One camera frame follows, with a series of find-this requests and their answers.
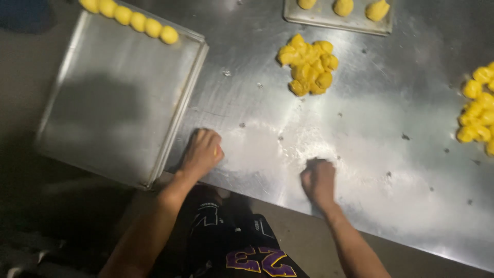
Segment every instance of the person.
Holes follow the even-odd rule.
[[[183,163],[159,193],[152,210],[140,216],[117,244],[100,278],[143,278],[165,246],[189,191],[223,159],[221,137],[199,129],[189,142]],[[388,278],[377,255],[335,203],[335,168],[323,159],[308,162],[301,173],[308,197],[323,213],[347,277]],[[261,215],[235,223],[221,210],[221,199],[205,196],[187,239],[183,278],[308,277],[283,251]]]

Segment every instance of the black shorts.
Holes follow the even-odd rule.
[[[280,249],[264,216],[248,208],[238,211],[207,194],[200,199],[187,239],[186,277],[207,264],[223,264],[225,254],[232,250],[249,246]]]

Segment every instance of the stainless steel table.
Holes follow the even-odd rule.
[[[494,158],[454,139],[464,75],[494,60],[493,1],[396,1],[386,38],[287,23],[281,0],[130,2],[211,47],[168,169],[194,128],[212,128],[226,158],[206,182],[317,215],[298,173],[328,158],[356,228],[494,271]],[[334,44],[325,95],[295,97],[275,62],[297,32]]]

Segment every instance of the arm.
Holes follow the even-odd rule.
[[[200,129],[193,137],[180,170],[158,195],[152,209],[140,216],[120,239],[100,278],[143,278],[165,246],[185,197],[224,157],[221,137]]]
[[[335,172],[330,162],[315,159],[308,163],[307,169],[300,176],[305,192],[326,218],[346,276],[349,278],[390,278],[377,255],[334,202]]]

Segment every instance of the hand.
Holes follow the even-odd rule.
[[[334,175],[336,169],[325,159],[307,161],[307,168],[300,173],[305,194],[320,210],[326,212],[337,206],[334,202]]]
[[[192,137],[180,170],[199,180],[225,157],[221,136],[213,130],[199,129]]]

